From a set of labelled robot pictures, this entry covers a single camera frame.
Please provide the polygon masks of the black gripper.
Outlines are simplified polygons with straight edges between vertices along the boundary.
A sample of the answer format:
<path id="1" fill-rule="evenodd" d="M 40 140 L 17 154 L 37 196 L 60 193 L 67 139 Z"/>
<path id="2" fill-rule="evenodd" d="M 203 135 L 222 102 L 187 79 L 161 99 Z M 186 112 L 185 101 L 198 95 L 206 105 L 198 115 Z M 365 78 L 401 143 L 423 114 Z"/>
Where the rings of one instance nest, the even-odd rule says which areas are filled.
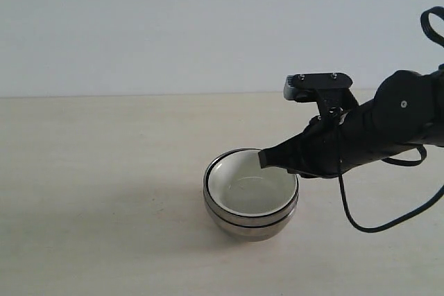
<path id="1" fill-rule="evenodd" d="M 341 123 L 325 125 L 311 119 L 302 134 L 258 152 L 260 168 L 277 167 L 303 178 L 334 178 L 341 172 L 382 160 L 397 166 L 421 164 L 427 151 L 416 143 L 399 144 L 383 138 L 372 120 L 373 101 L 341 115 Z"/>

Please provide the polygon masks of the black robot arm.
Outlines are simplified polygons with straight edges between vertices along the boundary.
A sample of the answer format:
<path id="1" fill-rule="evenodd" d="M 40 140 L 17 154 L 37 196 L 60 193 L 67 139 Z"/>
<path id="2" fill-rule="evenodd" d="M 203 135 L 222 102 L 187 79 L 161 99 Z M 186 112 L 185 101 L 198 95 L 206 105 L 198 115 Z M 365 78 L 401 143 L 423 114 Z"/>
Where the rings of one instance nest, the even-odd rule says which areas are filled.
<path id="1" fill-rule="evenodd" d="M 363 104 L 351 85 L 339 72 L 288 76 L 284 98 L 316 103 L 318 114 L 300 134 L 261 150 L 261 168 L 333 178 L 424 145 L 443 146 L 442 69 L 427 75 L 398 70 Z"/>

